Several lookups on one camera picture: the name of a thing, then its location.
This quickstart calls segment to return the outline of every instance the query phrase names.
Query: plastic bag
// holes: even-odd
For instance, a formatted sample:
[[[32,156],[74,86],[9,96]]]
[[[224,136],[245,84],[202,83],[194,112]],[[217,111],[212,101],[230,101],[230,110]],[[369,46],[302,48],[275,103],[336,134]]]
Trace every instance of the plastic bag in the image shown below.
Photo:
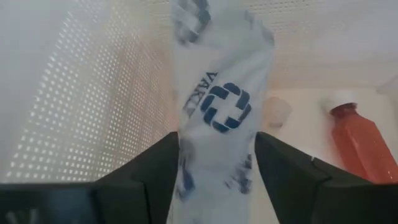
[[[181,150],[169,218],[247,223],[273,36],[236,1],[171,3]]]

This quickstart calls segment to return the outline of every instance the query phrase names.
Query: white wall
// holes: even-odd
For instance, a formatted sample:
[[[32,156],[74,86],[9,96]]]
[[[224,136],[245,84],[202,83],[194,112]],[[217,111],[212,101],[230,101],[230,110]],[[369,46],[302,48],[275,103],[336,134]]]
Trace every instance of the white wall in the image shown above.
[[[358,112],[376,123],[393,156],[398,160],[398,130],[394,110],[387,96],[375,89],[350,89],[358,99]],[[282,89],[270,90],[268,97],[277,96],[293,108],[287,122],[278,133],[265,130],[303,152],[337,167],[342,163],[331,138],[333,120],[319,105],[324,96],[334,89]],[[253,194],[250,224],[278,224],[271,201],[262,183],[256,165],[253,170]]]

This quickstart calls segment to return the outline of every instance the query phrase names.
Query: bottle cap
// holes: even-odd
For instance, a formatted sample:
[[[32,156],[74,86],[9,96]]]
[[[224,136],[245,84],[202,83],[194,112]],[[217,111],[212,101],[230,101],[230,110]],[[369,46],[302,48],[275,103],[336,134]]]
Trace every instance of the bottle cap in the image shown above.
[[[338,106],[348,103],[356,104],[354,95],[348,90],[338,90],[334,94],[321,100],[321,106],[327,113],[330,113],[331,110]]]

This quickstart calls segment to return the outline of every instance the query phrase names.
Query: red bottle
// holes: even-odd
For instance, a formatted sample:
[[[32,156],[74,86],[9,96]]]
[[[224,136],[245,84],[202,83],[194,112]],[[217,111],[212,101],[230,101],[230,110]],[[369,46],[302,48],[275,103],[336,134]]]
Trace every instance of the red bottle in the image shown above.
[[[340,93],[325,105],[335,119],[332,135],[347,171],[375,184],[398,182],[398,166],[380,131],[350,99]]]

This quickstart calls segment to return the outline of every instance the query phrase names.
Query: blue logo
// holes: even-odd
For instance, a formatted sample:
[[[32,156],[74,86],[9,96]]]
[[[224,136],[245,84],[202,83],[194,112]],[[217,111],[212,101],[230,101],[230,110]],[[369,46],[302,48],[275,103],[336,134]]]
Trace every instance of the blue logo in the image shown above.
[[[242,111],[241,115],[238,119],[234,119],[228,116],[224,123],[214,121],[214,117],[217,114],[217,108],[211,106],[212,102],[216,97],[225,100],[230,94],[235,94],[239,96],[239,100],[236,102],[235,107],[239,108]],[[243,120],[248,116],[251,111],[249,100],[249,93],[241,90],[234,83],[226,83],[223,85],[223,87],[214,86],[213,88],[211,88],[208,96],[203,100],[203,103],[200,106],[200,110],[205,114],[203,117],[205,123],[224,134],[227,133],[230,129],[238,128]]]

